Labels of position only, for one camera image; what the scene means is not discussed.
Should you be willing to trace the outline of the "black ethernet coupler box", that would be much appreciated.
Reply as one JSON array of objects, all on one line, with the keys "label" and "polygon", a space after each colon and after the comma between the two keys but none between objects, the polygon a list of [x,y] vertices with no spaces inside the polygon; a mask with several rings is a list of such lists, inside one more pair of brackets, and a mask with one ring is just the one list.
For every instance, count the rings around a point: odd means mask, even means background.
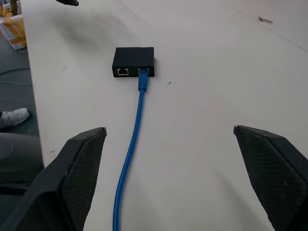
[{"label": "black ethernet coupler box", "polygon": [[138,77],[146,70],[154,77],[154,47],[118,47],[112,64],[114,77]]}]

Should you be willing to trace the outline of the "white box with yellow tape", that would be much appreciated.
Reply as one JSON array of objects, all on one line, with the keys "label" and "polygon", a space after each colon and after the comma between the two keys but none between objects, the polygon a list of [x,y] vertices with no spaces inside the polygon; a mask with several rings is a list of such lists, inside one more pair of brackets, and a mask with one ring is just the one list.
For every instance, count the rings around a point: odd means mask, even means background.
[{"label": "white box with yellow tape", "polygon": [[27,47],[24,19],[20,0],[16,0],[16,14],[12,13],[10,1],[0,4],[0,33],[15,50]]}]

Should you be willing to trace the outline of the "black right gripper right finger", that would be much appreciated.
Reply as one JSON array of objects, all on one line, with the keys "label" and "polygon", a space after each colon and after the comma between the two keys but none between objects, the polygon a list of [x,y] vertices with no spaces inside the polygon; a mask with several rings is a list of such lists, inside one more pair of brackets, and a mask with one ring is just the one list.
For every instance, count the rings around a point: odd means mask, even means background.
[{"label": "black right gripper right finger", "polygon": [[285,137],[235,126],[244,164],[275,231],[308,231],[308,159]]}]

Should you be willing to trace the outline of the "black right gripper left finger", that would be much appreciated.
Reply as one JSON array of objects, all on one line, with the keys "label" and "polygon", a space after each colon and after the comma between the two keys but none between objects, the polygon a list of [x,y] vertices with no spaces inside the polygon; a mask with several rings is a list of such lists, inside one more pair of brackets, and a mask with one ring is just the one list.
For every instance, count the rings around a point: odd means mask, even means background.
[{"label": "black right gripper left finger", "polygon": [[0,195],[16,198],[0,231],[83,231],[99,173],[104,127],[69,139],[29,186],[1,185]]}]

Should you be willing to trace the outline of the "grey sneaker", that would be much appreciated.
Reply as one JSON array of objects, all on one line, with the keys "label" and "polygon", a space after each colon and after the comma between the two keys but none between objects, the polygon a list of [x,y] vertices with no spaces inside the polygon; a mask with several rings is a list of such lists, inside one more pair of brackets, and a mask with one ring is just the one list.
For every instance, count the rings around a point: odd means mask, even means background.
[{"label": "grey sneaker", "polygon": [[27,108],[0,112],[0,130],[19,126],[31,117]]}]

